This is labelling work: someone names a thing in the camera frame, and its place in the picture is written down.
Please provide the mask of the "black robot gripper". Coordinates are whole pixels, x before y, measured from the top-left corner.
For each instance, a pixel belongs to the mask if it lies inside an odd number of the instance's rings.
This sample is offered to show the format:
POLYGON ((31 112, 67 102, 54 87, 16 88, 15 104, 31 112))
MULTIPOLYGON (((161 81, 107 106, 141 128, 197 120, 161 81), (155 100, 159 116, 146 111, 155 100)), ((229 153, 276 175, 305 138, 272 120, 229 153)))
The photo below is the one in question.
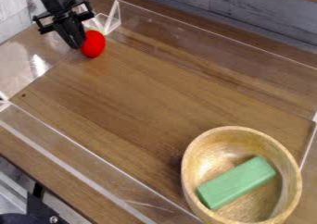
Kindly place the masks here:
POLYGON ((86 41, 83 25, 74 18, 63 18, 71 16, 76 6, 84 5, 87 10, 78 14, 79 20, 91 19, 95 16, 91 3, 87 0, 42 0, 42 3, 46 11, 32 17, 32 20, 39 26, 40 34, 56 30, 70 47, 79 49, 86 41))

